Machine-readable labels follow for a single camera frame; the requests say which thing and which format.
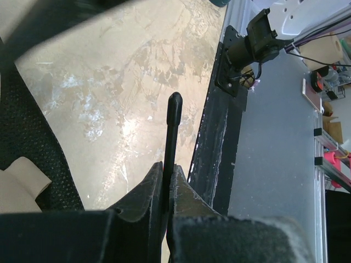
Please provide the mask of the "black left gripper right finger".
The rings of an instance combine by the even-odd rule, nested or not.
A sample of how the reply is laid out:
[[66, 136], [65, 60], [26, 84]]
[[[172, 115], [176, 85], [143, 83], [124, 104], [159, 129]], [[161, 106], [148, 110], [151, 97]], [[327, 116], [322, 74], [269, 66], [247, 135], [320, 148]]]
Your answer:
[[169, 207], [171, 262], [315, 262], [294, 220], [222, 216], [193, 190], [179, 165], [171, 177]]

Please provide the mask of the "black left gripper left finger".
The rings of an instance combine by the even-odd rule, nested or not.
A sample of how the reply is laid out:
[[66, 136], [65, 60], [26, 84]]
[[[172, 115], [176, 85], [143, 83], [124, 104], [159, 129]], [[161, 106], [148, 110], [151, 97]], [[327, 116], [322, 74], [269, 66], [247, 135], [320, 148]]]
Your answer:
[[163, 165], [106, 210], [1, 216], [1, 262], [160, 262]]

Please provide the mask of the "beige fabric pet tent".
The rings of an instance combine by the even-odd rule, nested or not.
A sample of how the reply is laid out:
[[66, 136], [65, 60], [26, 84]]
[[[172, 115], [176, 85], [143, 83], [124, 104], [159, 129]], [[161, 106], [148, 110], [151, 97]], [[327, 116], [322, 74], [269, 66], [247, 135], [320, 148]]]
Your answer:
[[39, 195], [43, 210], [83, 210], [63, 150], [15, 66], [31, 48], [124, 1], [36, 1], [1, 42], [1, 169], [27, 157], [53, 181]]

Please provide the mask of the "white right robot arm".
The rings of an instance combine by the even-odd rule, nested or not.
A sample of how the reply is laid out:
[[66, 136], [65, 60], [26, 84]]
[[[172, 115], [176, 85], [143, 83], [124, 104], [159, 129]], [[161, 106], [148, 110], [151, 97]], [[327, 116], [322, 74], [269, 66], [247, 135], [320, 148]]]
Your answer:
[[231, 45], [227, 61], [242, 69], [274, 59], [301, 32], [345, 8], [350, 1], [277, 1], [260, 11], [247, 25], [247, 35]]

